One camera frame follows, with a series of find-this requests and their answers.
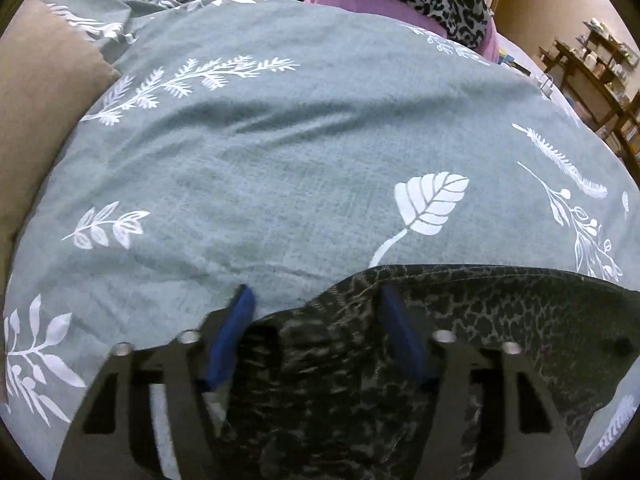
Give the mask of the black leopard print pants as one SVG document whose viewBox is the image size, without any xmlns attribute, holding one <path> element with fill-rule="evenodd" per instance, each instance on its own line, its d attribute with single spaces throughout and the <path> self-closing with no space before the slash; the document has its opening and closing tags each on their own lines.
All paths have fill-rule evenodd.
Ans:
<svg viewBox="0 0 640 480">
<path fill-rule="evenodd" d="M 577 479 L 639 295 L 521 266 L 378 266 L 247 327 L 228 479 Z"/>
</svg>

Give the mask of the grey leaf print duvet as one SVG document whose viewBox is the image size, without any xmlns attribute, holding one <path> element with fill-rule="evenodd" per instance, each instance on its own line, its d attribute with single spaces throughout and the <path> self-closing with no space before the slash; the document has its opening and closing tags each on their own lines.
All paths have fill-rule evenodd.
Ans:
<svg viewBox="0 0 640 480">
<path fill-rule="evenodd" d="M 1 284 L 3 478 L 56 479 L 111 348 L 166 344 L 241 285 L 252 323 L 378 266 L 551 269 L 639 295 L 634 180 L 461 44 L 292 0 L 38 1 L 119 78 L 55 157 Z M 639 355 L 575 457 L 577 479 L 638 477 Z"/>
</svg>

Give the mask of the tan pillow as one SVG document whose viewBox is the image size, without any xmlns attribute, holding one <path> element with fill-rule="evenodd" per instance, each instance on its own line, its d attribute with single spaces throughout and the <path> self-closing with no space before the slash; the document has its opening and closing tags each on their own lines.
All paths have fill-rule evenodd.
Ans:
<svg viewBox="0 0 640 480">
<path fill-rule="evenodd" d="M 119 78 L 98 48 L 38 0 L 1 37 L 1 284 L 55 157 L 79 119 Z"/>
</svg>

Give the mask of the wooden desk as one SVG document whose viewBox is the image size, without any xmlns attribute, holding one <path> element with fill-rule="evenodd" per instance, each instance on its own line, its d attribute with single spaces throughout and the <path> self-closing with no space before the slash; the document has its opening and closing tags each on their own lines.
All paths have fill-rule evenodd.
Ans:
<svg viewBox="0 0 640 480">
<path fill-rule="evenodd" d="M 589 67 L 560 40 L 549 50 L 539 47 L 538 58 L 572 110 L 593 131 L 614 126 L 631 103 L 616 73 L 601 61 Z"/>
</svg>

